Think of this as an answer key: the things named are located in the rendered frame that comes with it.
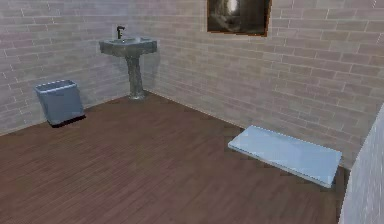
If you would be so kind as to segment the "pale blue shower tray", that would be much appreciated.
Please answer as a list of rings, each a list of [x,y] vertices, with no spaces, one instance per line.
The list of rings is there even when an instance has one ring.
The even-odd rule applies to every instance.
[[[253,125],[228,147],[326,188],[332,187],[342,156],[339,151]]]

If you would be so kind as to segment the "blue-grey waste bin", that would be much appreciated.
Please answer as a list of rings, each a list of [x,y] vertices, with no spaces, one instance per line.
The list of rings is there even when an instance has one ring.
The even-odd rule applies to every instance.
[[[72,80],[58,80],[34,87],[44,115],[51,125],[85,115],[78,85]]]

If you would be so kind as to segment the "grey pedestal sink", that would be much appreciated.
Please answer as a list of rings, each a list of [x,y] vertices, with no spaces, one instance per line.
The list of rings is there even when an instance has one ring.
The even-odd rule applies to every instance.
[[[157,51],[157,42],[151,38],[130,37],[125,39],[102,40],[99,42],[103,54],[126,60],[130,84],[129,98],[143,100],[145,92],[140,72],[140,57]]]

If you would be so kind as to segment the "dark framed wall picture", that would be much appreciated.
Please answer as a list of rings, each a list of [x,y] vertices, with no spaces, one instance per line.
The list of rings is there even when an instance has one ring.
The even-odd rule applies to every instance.
[[[207,31],[266,37],[272,0],[207,0]]]

